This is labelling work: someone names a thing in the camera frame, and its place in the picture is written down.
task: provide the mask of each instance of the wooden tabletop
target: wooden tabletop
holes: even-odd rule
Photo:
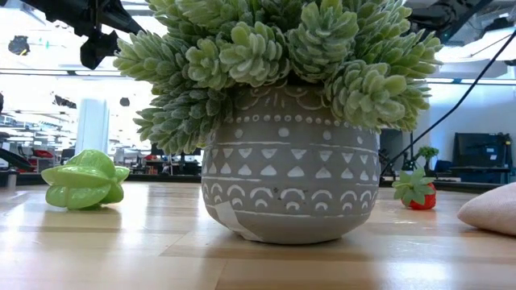
[[[334,242],[245,241],[208,216],[198,184],[131,183],[95,211],[0,193],[0,289],[516,289],[516,238],[456,218],[467,193],[416,212],[382,189],[368,222]]]

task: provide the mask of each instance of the black cable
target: black cable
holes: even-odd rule
[[[505,37],[503,37],[503,38],[501,38],[501,39],[497,40],[496,42],[494,42],[494,43],[492,43],[492,44],[490,44],[490,45],[486,46],[485,48],[482,48],[482,49],[481,49],[481,50],[479,50],[478,52],[472,53],[471,55],[469,55],[469,57],[474,57],[474,56],[476,56],[477,54],[479,54],[479,53],[483,52],[484,50],[486,50],[486,49],[488,49],[488,48],[491,48],[492,46],[494,46],[494,45],[496,45],[496,44],[500,43],[502,40],[506,39],[506,38],[507,38],[507,37],[509,37],[509,36],[510,36],[510,35],[505,36]]]
[[[481,28],[476,28],[476,27],[474,27],[474,26],[473,26],[473,24],[471,23],[471,20],[468,20],[468,24],[469,24],[469,26],[470,26],[471,28],[473,28],[474,30],[477,30],[477,31],[483,31],[483,29],[481,29]]]
[[[424,137],[426,134],[428,134],[428,132],[432,131],[432,129],[434,129],[435,127],[437,127],[437,125],[439,125],[442,121],[444,121],[444,119],[446,119],[449,115],[451,115],[455,110],[457,110],[457,108],[459,108],[460,104],[462,104],[462,102],[464,102],[464,100],[466,99],[466,97],[469,95],[469,93],[471,93],[471,91],[473,90],[473,88],[476,86],[476,84],[478,83],[478,81],[485,75],[485,73],[488,71],[488,69],[491,67],[491,65],[493,65],[493,63],[497,60],[497,58],[501,55],[501,53],[507,48],[507,46],[509,46],[510,42],[514,39],[514,37],[516,37],[516,31],[513,32],[513,34],[509,37],[509,39],[503,44],[503,46],[500,48],[500,50],[497,52],[496,55],[494,55],[494,57],[491,59],[491,61],[485,66],[485,68],[482,70],[482,72],[478,75],[478,77],[476,77],[475,81],[469,86],[469,89],[466,91],[466,93],[464,94],[464,96],[462,96],[462,98],[456,103],[456,105],[451,108],[451,110],[449,110],[443,117],[441,117],[439,120],[437,120],[437,122],[435,122],[432,126],[430,126],[430,128],[426,129],[422,134],[420,134],[416,139],[414,139],[414,141],[412,141],[410,143],[409,146],[407,146],[405,149],[403,149],[400,154],[396,155],[394,158],[392,158],[387,164],[394,164],[394,162],[396,162],[396,160],[398,158],[400,158],[401,155],[403,155],[403,153],[405,153],[407,150],[410,149],[410,147],[412,147],[414,144],[416,144],[417,141],[419,141],[422,137]],[[381,171],[381,176],[384,175],[385,173],[385,169],[387,169],[387,166],[384,168],[384,170]]]

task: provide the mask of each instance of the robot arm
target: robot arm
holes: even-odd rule
[[[96,69],[106,56],[118,50],[116,32],[102,33],[102,24],[127,33],[143,28],[127,13],[120,0],[21,0],[45,13],[50,22],[60,20],[73,27],[76,35],[87,36],[81,47],[81,62]]]
[[[102,24],[120,31],[137,33],[142,27],[125,11],[120,0],[21,0],[45,13],[48,21],[60,20],[75,34],[89,37],[81,47],[81,62],[95,69],[118,49],[118,36],[101,32]],[[409,17],[411,31],[426,29],[446,43],[476,12],[493,0],[438,0],[427,8],[414,9]],[[0,6],[6,0],[0,0]]]
[[[413,9],[411,31],[426,29],[446,43],[475,13],[493,0],[438,0],[427,8]]]

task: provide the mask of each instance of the potted plant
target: potted plant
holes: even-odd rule
[[[425,159],[425,173],[432,176],[433,172],[430,170],[430,160],[439,154],[439,149],[430,146],[423,146],[419,148],[418,155]]]
[[[247,239],[310,243],[364,223],[377,134],[413,130],[442,47],[405,33],[401,0],[148,0],[168,27],[119,41],[114,66],[148,81],[142,140],[204,147],[210,215]]]

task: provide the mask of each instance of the green star fruit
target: green star fruit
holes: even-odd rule
[[[41,172],[50,185],[45,197],[47,203],[68,209],[120,202],[123,199],[120,184],[128,175],[128,168],[114,166],[106,154],[97,150],[84,150],[66,165]]]

